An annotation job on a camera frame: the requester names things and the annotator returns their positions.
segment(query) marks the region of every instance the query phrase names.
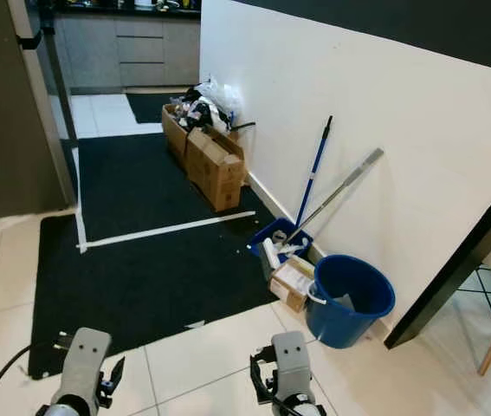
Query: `small box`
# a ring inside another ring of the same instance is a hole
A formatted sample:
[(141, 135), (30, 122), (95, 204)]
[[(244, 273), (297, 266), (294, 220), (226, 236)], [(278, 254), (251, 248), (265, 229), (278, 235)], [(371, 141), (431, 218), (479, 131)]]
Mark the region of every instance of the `small box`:
[(314, 279), (314, 267), (307, 262), (300, 262), (289, 258), (270, 275), (268, 288), (278, 296), (282, 302), (300, 312), (307, 299), (307, 291)]
[(189, 180), (203, 192), (214, 211), (238, 206), (245, 176), (243, 150), (208, 126), (191, 130), (187, 142), (185, 167)]
[(168, 150), (176, 157), (176, 160), (185, 169), (185, 149), (187, 147), (187, 132), (172, 117), (175, 106), (165, 104), (162, 107), (162, 129), (168, 138)]

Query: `white wall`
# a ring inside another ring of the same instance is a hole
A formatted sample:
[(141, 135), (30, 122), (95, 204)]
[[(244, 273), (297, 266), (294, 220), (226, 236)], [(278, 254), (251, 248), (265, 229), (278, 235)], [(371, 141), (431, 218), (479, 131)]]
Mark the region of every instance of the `white wall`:
[(203, 1), (201, 79), (239, 88), (251, 173), (296, 215), (329, 114), (313, 209), (375, 146), (384, 157), (307, 230), (372, 263), (388, 329), (491, 204), (491, 68), (230, 0)]

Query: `tile floor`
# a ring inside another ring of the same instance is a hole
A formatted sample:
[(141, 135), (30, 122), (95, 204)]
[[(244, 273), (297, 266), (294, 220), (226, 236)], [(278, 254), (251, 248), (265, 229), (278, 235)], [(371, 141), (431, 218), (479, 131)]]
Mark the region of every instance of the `tile floor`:
[[(29, 343), (42, 217), (0, 232), (0, 367)], [(463, 287), (476, 284), (471, 276)], [(329, 415), (491, 415), (491, 368), (476, 374), (491, 342), (491, 314), (484, 297), (469, 292), (457, 292), (419, 337), (391, 351), (370, 336), (353, 348), (328, 348), (280, 302), (212, 322), (125, 352), (113, 407), (101, 413), (268, 416), (270, 407), (255, 402), (248, 357), (271, 335), (295, 329), (308, 341), (313, 390)], [(106, 361), (107, 371), (117, 358)], [(26, 365), (24, 356), (3, 378), (0, 414), (34, 414), (58, 387), (59, 376), (30, 380)]]

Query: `black carpet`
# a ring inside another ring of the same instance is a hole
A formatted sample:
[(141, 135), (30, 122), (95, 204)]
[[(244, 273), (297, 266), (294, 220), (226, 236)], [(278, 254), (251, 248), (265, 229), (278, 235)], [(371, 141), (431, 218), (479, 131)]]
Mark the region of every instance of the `black carpet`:
[[(87, 241), (215, 216), (166, 150), (162, 133), (80, 140)], [(268, 211), (243, 192), (242, 209)]]
[(184, 93), (169, 94), (126, 94), (130, 101), (135, 120), (138, 123), (159, 123), (161, 121), (162, 106), (170, 104), (170, 98), (176, 98)]
[[(86, 326), (110, 333), (110, 354), (116, 354), (182, 332), (193, 322), (272, 302), (259, 259), (245, 248), (264, 221), (261, 212), (81, 255), (74, 216), (43, 219), (32, 342)], [(44, 372), (58, 374), (63, 358), (52, 348), (32, 350), (29, 374), (35, 379)]]

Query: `white plastic bag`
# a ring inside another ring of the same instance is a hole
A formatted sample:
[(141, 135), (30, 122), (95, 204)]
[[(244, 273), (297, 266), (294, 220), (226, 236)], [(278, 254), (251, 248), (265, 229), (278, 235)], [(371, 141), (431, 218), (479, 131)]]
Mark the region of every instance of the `white plastic bag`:
[(241, 110), (241, 100), (235, 88), (227, 84), (221, 85), (211, 76), (209, 81), (197, 85), (195, 89), (214, 102), (228, 116), (229, 123), (234, 124)]

